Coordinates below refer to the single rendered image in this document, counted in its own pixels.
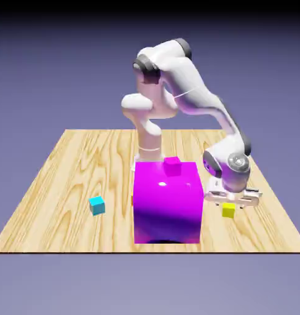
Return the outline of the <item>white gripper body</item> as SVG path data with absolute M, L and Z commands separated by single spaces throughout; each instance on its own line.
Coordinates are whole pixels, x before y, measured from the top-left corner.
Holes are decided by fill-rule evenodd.
M 262 192 L 255 189 L 245 189 L 240 193 L 231 193 L 225 189 L 213 188 L 205 193 L 205 200 L 215 204 L 233 203 L 239 207 L 257 206 Z

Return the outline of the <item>large magenta box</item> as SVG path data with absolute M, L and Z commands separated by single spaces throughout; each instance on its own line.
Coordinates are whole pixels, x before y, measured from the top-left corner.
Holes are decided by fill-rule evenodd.
M 198 244 L 204 193 L 197 165 L 192 161 L 182 162 L 181 175 L 169 177 L 163 163 L 135 164 L 134 241 Z

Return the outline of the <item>small cyan cube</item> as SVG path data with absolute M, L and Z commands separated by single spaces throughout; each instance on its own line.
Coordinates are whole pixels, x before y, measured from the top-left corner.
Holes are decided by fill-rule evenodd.
M 105 213 L 105 202 L 101 196 L 90 198 L 89 206 L 93 216 Z

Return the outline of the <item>small magenta cube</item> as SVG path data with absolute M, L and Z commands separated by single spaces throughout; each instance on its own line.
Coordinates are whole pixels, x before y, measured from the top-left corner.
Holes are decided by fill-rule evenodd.
M 172 157 L 165 157 L 163 168 L 166 176 L 180 176 L 181 175 L 181 168 L 182 162 L 180 161 L 178 156 Z

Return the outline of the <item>small yellow cube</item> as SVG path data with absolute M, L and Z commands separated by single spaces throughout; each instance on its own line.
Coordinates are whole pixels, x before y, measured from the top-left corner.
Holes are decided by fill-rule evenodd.
M 223 203 L 222 204 L 222 216 L 227 218 L 233 218 L 235 214 L 235 204 Z

